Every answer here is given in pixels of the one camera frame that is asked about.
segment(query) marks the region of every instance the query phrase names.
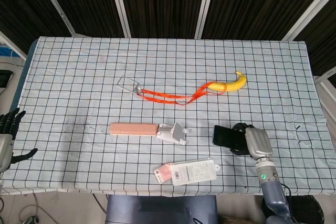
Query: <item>orange lanyard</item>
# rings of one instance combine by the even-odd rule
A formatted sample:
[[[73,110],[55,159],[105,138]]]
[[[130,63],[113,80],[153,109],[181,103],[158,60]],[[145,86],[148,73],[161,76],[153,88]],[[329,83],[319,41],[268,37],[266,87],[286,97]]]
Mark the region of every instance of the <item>orange lanyard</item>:
[[[221,95],[226,91],[226,84],[225,85],[225,89],[221,92],[218,93],[214,93],[214,92],[209,92],[209,91],[203,91],[205,90],[208,86],[210,86],[212,83],[215,83],[216,81],[212,81],[212,82],[208,82],[207,84],[204,84],[203,86],[201,86],[193,95],[174,95],[174,94],[166,94],[166,93],[159,93],[159,92],[155,92],[155,91],[151,91],[151,90],[147,90],[147,89],[141,89],[141,93],[136,93],[138,96],[142,97],[143,99],[147,100],[147,101],[151,101],[151,102],[158,102],[158,103],[167,103],[167,104],[176,104],[176,105],[182,105],[185,106],[193,101],[195,101],[196,99],[206,95],[206,94],[214,94],[214,95]],[[164,97],[164,98],[170,98],[170,99],[174,99],[173,101],[170,100],[164,100],[164,99],[157,99],[154,97],[147,97],[144,96],[143,94],[152,94],[153,96],[158,96],[158,97]],[[188,99],[190,98],[189,101],[186,101],[185,103],[180,103],[180,102],[176,102],[176,99]]]

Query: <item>metal frame beam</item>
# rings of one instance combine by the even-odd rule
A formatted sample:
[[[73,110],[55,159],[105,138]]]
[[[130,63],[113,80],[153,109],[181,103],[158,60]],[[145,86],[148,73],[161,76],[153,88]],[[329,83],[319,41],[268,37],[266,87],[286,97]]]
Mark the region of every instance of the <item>metal frame beam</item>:
[[[131,38],[130,26],[127,20],[127,14],[125,10],[125,5],[123,0],[114,0],[115,5],[117,6],[121,27],[124,32],[125,38]]]
[[[196,25],[196,32],[195,32],[195,39],[201,39],[203,28],[206,20],[206,16],[208,14],[209,5],[211,0],[202,0],[201,7],[199,8],[199,15],[198,15],[198,21]]]

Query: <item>banana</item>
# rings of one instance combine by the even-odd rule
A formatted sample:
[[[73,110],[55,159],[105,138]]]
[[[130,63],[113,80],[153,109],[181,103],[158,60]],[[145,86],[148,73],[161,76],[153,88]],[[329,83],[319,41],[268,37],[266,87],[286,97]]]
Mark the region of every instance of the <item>banana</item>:
[[[245,85],[247,78],[239,71],[237,71],[236,74],[239,75],[239,79],[237,81],[231,83],[215,82],[210,84],[208,88],[215,91],[236,91],[241,89]]]

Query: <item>table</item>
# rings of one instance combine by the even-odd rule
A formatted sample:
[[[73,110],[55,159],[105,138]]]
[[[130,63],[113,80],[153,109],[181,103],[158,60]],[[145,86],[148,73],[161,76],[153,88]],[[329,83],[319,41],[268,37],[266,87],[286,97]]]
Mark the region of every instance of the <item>table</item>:
[[[31,159],[4,174],[8,194],[88,191],[128,195],[260,194],[255,161],[212,144],[213,126],[265,129],[281,181],[293,194],[335,192],[336,155],[304,42],[40,37],[13,107],[27,111],[14,154]],[[187,105],[143,101],[115,85],[120,76],[165,93],[192,94],[213,80],[247,85]],[[186,145],[148,136],[112,136],[112,122],[177,122]],[[153,170],[211,157],[211,182],[159,185]]]

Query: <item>robotic hand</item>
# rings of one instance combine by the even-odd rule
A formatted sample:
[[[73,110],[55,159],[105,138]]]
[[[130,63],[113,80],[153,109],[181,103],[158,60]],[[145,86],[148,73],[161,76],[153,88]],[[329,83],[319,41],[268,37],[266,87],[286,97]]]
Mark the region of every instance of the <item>robotic hand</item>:
[[[265,203],[276,214],[267,218],[266,224],[297,223],[291,214],[275,164],[271,159],[273,151],[264,130],[245,123],[238,123],[233,129],[216,125],[213,143],[230,148],[235,155],[249,154],[257,161],[256,169]]]
[[[26,111],[18,114],[19,108],[5,115],[0,115],[0,192],[3,185],[3,172],[9,169],[11,164],[27,160],[35,155],[37,148],[20,156],[13,156],[13,146],[19,124]]]
[[[271,216],[266,224],[296,223],[282,189],[275,164],[271,156],[272,147],[265,131],[247,127],[245,138],[250,155],[257,161],[257,174],[265,203],[277,216]]]

